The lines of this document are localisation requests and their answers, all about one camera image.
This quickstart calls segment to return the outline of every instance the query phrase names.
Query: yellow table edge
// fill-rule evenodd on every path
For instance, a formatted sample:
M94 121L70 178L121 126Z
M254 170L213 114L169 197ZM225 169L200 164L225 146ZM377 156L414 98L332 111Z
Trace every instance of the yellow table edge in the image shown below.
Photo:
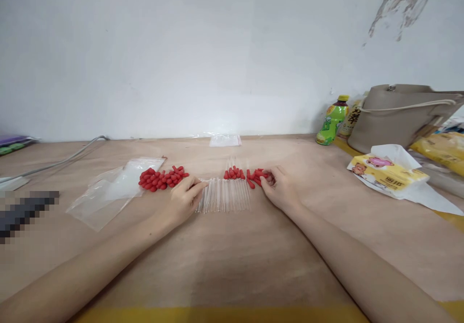
M362 153L349 147L340 138L334 144L351 156ZM435 212L464 232L464 218ZM464 323L464 300L439 302L459 323ZM177 307L177 308L90 308L76 317L79 323L127 322L326 322L368 323L355 305L332 307Z

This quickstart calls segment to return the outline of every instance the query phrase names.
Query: green bottle label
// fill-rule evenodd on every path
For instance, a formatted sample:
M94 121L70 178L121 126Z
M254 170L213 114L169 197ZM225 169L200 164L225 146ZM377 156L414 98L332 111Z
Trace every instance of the green bottle label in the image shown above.
M322 129L316 136L316 142L321 145L329 145L334 141L338 127L341 125L348 113L347 106L331 105L327 109Z

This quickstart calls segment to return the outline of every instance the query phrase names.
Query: purple object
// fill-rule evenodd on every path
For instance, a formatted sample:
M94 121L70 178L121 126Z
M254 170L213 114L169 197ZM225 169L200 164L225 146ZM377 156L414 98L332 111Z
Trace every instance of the purple object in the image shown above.
M19 136L14 134L4 134L0 135L0 147L8 146L14 143L25 142L29 139L26 136Z

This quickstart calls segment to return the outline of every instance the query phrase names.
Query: tissue pack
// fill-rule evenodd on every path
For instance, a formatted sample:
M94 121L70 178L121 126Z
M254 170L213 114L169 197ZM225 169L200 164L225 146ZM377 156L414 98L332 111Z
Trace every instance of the tissue pack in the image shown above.
M417 169L406 169L388 158L374 154L355 156L347 169L393 196L404 195L429 176Z

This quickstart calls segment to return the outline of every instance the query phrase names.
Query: white wall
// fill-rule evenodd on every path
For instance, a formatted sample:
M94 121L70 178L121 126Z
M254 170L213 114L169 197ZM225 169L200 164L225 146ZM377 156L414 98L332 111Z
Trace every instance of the white wall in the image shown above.
M337 94L463 89L463 0L0 0L0 128L46 141L316 132Z

